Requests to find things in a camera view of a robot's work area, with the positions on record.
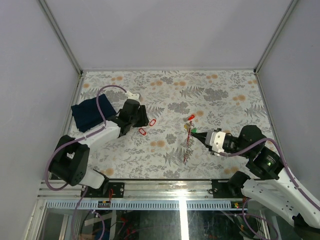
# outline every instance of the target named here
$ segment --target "folded dark blue cloth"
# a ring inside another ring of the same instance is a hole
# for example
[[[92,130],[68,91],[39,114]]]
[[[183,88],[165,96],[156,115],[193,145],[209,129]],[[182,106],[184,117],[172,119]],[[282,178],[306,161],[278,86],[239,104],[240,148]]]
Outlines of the folded dark blue cloth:
[[[117,114],[104,94],[99,96],[99,105],[106,119]],[[103,122],[97,107],[96,98],[87,99],[80,104],[73,105],[71,106],[71,110],[75,125],[82,133]]]

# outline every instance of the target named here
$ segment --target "perforated metal strip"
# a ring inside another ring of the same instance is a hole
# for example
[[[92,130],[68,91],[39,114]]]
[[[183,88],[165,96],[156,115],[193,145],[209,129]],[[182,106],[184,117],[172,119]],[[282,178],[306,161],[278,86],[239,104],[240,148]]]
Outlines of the perforated metal strip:
[[[77,200],[48,200],[47,208],[74,209]],[[108,209],[108,210],[179,210],[179,201],[126,201],[114,200],[111,206],[108,203],[100,204],[97,200],[83,200],[78,209]],[[231,210],[230,201],[187,201],[188,210]]]

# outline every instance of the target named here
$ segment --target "metal frame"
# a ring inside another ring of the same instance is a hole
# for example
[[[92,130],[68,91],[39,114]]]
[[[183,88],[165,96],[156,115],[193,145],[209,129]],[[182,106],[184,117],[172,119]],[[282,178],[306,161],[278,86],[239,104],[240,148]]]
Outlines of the metal frame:
[[[50,10],[46,0],[37,0],[37,2],[39,3],[40,8],[42,9],[44,15],[46,16],[48,22],[50,23],[56,37],[58,38],[65,54],[67,55],[67,57],[69,58],[70,62],[72,63],[75,71],[81,76],[83,70],[80,66],[80,64],[78,63],[75,55],[73,54],[73,52],[71,51],[68,42],[66,41],[52,11]]]
[[[290,15],[292,14],[292,12],[294,11],[294,9],[296,8],[298,2],[300,0],[291,0],[289,6],[287,7],[280,23],[278,24],[278,26],[276,27],[276,30],[274,31],[271,40],[269,41],[266,49],[264,50],[259,62],[257,63],[256,67],[254,68],[254,72],[258,73],[261,69],[261,67],[263,66],[265,60],[267,59],[271,49],[273,48],[276,40],[278,39],[281,31],[283,30],[287,20],[289,19]]]

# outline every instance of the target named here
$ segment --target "red clip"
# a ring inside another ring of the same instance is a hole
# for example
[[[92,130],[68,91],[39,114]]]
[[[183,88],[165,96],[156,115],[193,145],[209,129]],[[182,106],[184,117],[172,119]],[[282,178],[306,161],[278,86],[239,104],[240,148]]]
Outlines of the red clip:
[[[156,124],[156,121],[157,121],[156,119],[152,119],[151,122],[149,123],[149,125],[152,127],[153,125]]]
[[[139,133],[141,133],[143,136],[147,135],[147,132],[143,128],[139,128]]]
[[[195,115],[191,114],[191,115],[188,117],[188,121],[194,119],[195,117],[196,117]]]

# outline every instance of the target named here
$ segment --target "table surface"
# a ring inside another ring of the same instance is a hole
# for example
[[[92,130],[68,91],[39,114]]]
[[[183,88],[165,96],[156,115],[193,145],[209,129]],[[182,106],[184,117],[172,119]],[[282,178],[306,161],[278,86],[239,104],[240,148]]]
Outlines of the table surface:
[[[186,165],[187,131],[183,118],[195,115],[197,133],[221,128],[238,136],[245,125],[257,125],[267,137],[272,129],[253,71],[88,71],[78,102],[94,98],[100,88],[116,84],[140,93],[154,126],[145,136],[132,128],[127,135],[91,152],[88,166],[111,178],[125,179],[228,179],[236,171],[250,174],[242,157],[210,155],[197,139]],[[117,88],[104,91],[114,109],[126,96]],[[82,136],[72,120],[70,135]]]

